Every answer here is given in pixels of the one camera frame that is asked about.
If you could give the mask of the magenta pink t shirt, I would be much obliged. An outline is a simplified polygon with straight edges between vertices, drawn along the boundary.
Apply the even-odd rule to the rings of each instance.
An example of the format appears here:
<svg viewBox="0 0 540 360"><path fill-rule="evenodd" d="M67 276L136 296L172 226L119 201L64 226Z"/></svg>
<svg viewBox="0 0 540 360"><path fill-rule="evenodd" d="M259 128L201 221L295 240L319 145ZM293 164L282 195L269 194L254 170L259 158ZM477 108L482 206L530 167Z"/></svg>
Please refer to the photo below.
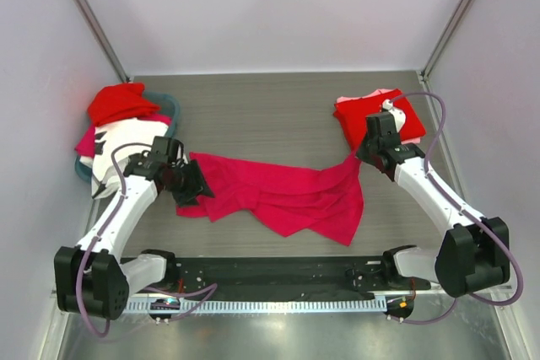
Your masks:
<svg viewBox="0 0 540 360"><path fill-rule="evenodd" d="M216 222L238 211L250 212L282 237L309 229L349 246L363 216L360 161L349 155L327 169L309 169L191 153L199 163L213 197L177 207L184 218Z"/></svg>

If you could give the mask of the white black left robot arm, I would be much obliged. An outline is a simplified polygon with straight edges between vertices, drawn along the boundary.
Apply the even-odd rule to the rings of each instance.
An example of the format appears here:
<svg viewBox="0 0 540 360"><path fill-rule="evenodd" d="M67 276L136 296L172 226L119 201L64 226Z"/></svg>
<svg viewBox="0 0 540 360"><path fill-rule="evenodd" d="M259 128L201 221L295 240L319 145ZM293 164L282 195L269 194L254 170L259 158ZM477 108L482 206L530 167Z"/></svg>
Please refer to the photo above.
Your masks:
<svg viewBox="0 0 540 360"><path fill-rule="evenodd" d="M93 228L74 246L61 247L53 261L57 306L61 311L115 320L129 298L157 288L173 290L181 276L176 256L148 249L123 261L122 254L141 217L159 194L168 191L179 206L195 207L200 196L213 196L196 160L181 141L156 137L136 143L138 151L121 165L124 144L111 151L120 185Z"/></svg>

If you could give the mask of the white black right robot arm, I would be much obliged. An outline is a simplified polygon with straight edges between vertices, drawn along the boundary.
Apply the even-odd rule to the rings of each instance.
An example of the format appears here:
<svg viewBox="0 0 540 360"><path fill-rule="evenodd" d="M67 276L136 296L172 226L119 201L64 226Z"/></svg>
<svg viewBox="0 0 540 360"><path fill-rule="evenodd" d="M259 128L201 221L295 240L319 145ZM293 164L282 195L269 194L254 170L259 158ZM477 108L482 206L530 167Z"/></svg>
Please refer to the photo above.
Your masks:
<svg viewBox="0 0 540 360"><path fill-rule="evenodd" d="M356 156L406 191L439 230L437 250L404 245L384 252L382 282L397 289L416 277L439 284L451 297L503 285L510 280L509 230L501 218L487 218L464 202L436 173L424 152L402 142L406 114L392 100L366 118Z"/></svg>

